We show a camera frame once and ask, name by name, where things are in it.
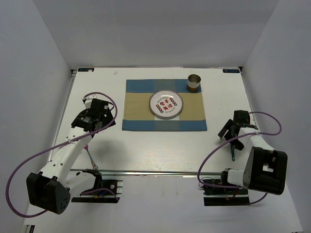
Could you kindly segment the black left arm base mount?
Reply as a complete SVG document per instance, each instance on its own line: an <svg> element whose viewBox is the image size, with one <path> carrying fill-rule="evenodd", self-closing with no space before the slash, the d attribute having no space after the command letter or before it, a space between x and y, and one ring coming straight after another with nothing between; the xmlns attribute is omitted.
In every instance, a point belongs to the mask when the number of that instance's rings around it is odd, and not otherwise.
<svg viewBox="0 0 311 233"><path fill-rule="evenodd" d="M118 203L122 194L123 177L102 173L97 170L84 169L77 172L77 175L91 175L94 181L92 186L83 190L84 194L79 194L71 199L73 203Z"/></svg>

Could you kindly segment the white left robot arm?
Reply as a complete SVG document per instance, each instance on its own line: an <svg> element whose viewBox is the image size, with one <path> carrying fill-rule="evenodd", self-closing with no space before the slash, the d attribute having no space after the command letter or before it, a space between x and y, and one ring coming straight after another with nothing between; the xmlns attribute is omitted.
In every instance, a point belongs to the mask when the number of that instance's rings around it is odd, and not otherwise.
<svg viewBox="0 0 311 233"><path fill-rule="evenodd" d="M85 101L86 108L71 123L66 145L37 174L26 179L31 205L61 214L70 200L80 194L97 194L103 189L102 175L95 169L84 169L74 177L68 174L82 150L97 130L115 125L110 102L99 99Z"/></svg>

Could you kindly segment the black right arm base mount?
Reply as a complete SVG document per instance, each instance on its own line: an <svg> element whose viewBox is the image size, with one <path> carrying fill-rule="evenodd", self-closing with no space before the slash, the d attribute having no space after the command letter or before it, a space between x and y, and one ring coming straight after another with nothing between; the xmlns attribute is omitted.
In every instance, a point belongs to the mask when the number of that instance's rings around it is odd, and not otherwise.
<svg viewBox="0 0 311 233"><path fill-rule="evenodd" d="M208 187L199 183L203 190L204 206L247 206L250 205L248 190Z"/></svg>

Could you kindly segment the blue tan white cloth napkin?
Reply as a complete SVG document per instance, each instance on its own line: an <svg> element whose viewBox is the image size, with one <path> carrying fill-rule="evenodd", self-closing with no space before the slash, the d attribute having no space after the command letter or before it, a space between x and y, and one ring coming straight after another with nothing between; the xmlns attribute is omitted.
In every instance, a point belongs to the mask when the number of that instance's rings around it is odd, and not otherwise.
<svg viewBox="0 0 311 233"><path fill-rule="evenodd" d="M196 92L187 89L187 79L127 80L122 130L141 132L206 131L207 123L201 86ZM152 94L171 90L183 100L181 113L169 120L157 118L149 107Z"/></svg>

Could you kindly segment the fork with pink handle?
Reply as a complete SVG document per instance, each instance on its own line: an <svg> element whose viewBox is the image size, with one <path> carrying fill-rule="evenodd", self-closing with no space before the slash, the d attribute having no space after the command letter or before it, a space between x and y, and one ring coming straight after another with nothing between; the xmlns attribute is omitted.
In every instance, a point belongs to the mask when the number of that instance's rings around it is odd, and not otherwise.
<svg viewBox="0 0 311 233"><path fill-rule="evenodd" d="M92 156L91 156L91 154L90 154L90 152L89 152L88 145L86 145L86 146L84 147L84 149L86 150L86 152L87 152L87 154L88 154L88 156L89 156L89 159L90 159L90 161L91 161L92 168L93 168L94 170L98 170L98 166L96 165L95 161L93 160L93 158L92 158Z"/></svg>

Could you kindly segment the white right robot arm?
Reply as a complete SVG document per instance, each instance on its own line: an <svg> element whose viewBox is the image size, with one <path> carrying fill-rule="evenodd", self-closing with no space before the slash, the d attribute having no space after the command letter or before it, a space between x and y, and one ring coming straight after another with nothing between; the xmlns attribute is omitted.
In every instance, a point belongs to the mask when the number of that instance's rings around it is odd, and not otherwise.
<svg viewBox="0 0 311 233"><path fill-rule="evenodd" d="M226 141L241 136L245 141L235 139L230 142L232 161L235 151L248 151L249 157L244 169L226 168L221 173L219 187L224 193L232 193L238 187L281 195L285 188L288 156L285 152L275 150L261 137L257 126L251 124L248 111L234 111L233 119L229 119L218 133Z"/></svg>

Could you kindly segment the knife with teal handle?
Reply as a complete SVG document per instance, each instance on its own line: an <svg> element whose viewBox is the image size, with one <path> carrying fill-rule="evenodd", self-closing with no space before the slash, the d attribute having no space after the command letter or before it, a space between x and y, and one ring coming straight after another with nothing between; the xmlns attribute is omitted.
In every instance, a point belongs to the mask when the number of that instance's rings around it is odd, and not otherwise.
<svg viewBox="0 0 311 233"><path fill-rule="evenodd" d="M233 144L230 144L230 151L231 151L231 159L234 162L235 161L235 146Z"/></svg>

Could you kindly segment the brown metal cup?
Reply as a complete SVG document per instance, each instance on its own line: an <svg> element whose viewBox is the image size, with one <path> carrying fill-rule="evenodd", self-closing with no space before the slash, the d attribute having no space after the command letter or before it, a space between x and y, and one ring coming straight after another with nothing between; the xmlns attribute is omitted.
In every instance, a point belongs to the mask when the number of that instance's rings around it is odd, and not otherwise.
<svg viewBox="0 0 311 233"><path fill-rule="evenodd" d="M201 77L197 74L191 74L188 76L187 89L190 92L197 92L200 87Z"/></svg>

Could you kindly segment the white plate with red print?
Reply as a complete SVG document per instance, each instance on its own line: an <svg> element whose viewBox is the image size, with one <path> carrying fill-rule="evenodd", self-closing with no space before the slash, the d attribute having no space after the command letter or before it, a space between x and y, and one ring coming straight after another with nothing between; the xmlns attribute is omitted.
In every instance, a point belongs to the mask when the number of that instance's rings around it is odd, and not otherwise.
<svg viewBox="0 0 311 233"><path fill-rule="evenodd" d="M160 90L149 99L149 108L155 117L163 120L173 119L183 110L183 99L174 91Z"/></svg>

